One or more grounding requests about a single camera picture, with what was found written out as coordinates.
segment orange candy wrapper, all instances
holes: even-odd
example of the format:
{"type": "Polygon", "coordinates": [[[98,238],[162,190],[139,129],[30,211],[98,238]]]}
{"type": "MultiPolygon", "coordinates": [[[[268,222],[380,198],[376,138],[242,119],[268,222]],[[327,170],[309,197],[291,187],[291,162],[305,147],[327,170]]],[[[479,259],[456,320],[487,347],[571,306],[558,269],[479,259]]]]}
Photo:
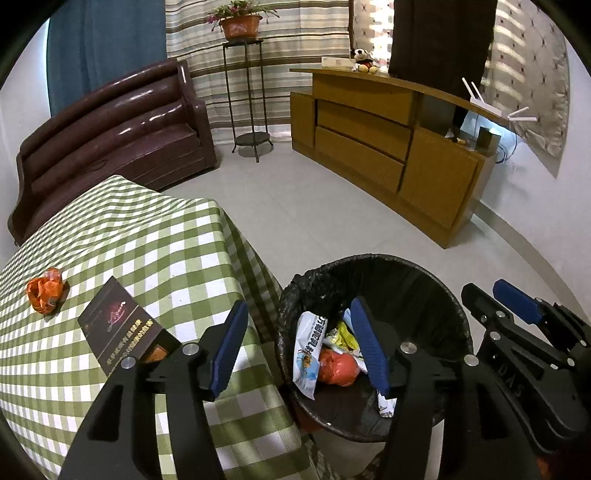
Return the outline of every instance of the orange candy wrapper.
{"type": "Polygon", "coordinates": [[[64,283],[57,268],[49,268],[42,277],[27,283],[29,301],[33,309],[43,315],[53,312],[63,290],[64,283]]]}

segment orange plastic bag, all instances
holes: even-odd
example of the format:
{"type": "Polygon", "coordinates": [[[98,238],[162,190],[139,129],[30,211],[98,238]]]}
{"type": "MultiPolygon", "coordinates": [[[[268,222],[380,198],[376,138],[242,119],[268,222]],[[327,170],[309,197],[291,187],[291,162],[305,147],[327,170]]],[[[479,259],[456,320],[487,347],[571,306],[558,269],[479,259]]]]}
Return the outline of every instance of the orange plastic bag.
{"type": "Polygon", "coordinates": [[[63,290],[64,283],[57,268],[49,268],[42,277],[27,283],[29,301],[33,309],[43,315],[53,312],[63,290]]]}
{"type": "Polygon", "coordinates": [[[359,375],[359,366],[349,353],[339,354],[330,348],[323,348],[318,360],[318,380],[322,383],[350,387],[359,375]]]}

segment dark curtain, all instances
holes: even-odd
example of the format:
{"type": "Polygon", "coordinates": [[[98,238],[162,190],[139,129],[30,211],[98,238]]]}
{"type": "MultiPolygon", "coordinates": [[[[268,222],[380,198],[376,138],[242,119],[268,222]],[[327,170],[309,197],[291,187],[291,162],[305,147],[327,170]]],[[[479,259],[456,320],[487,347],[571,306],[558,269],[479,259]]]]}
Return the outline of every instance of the dark curtain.
{"type": "Polygon", "coordinates": [[[480,85],[497,0],[396,0],[389,73],[469,99],[480,85]]]}
{"type": "Polygon", "coordinates": [[[83,95],[166,59],[164,0],[68,0],[51,16],[51,116],[83,95]]]}

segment table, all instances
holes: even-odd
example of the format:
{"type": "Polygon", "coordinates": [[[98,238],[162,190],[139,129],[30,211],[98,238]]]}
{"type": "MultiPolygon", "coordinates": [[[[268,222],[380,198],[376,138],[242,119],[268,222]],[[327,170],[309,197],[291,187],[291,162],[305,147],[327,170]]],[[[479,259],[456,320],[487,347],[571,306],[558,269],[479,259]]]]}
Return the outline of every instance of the table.
{"type": "Polygon", "coordinates": [[[230,40],[226,43],[222,44],[222,51],[223,51],[223,71],[226,75],[226,91],[228,92],[228,106],[230,107],[230,120],[232,121],[232,134],[234,136],[234,148],[232,149],[232,153],[236,150],[237,146],[246,147],[251,146],[255,149],[255,157],[256,162],[259,163],[258,159],[258,151],[256,149],[257,145],[261,145],[265,142],[269,142],[271,146],[273,146],[273,142],[271,141],[271,136],[269,134],[269,126],[267,123],[267,100],[265,99],[265,79],[263,77],[262,72],[262,42],[264,38],[236,38],[234,40],[230,40]],[[259,46],[259,66],[261,68],[261,90],[262,90],[262,108],[265,114],[265,131],[264,132],[255,132],[255,121],[254,116],[252,114],[252,101],[257,100],[252,98],[252,89],[251,89],[251,61],[250,55],[248,53],[248,46],[258,44],[259,46]],[[236,128],[234,127],[234,114],[232,112],[232,98],[230,97],[230,83],[228,81],[228,64],[226,62],[226,49],[231,47],[242,47],[244,46],[244,62],[245,62],[245,70],[246,70],[246,85],[248,89],[248,109],[251,114],[251,133],[242,134],[236,136],[236,128]]]}
{"type": "MultiPolygon", "coordinates": [[[[228,480],[337,479],[302,438],[261,343],[272,339],[281,287],[223,209],[113,176],[41,227],[0,274],[0,408],[25,451],[56,479],[74,434],[105,383],[78,316],[114,275],[182,342],[223,322],[234,301],[249,327],[228,388],[206,414],[228,480]],[[58,267],[70,293],[53,316],[36,313],[25,285],[58,267]]],[[[160,464],[176,478],[166,407],[156,398],[160,464]]]]}

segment book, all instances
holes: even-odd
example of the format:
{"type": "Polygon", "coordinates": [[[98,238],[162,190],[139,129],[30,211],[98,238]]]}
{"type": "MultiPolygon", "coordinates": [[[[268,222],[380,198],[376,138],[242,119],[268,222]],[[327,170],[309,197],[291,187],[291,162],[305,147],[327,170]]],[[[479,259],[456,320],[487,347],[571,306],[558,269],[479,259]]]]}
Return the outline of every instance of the book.
{"type": "Polygon", "coordinates": [[[78,323],[103,371],[108,375],[121,360],[163,360],[181,343],[111,277],[84,309],[78,323]]]}

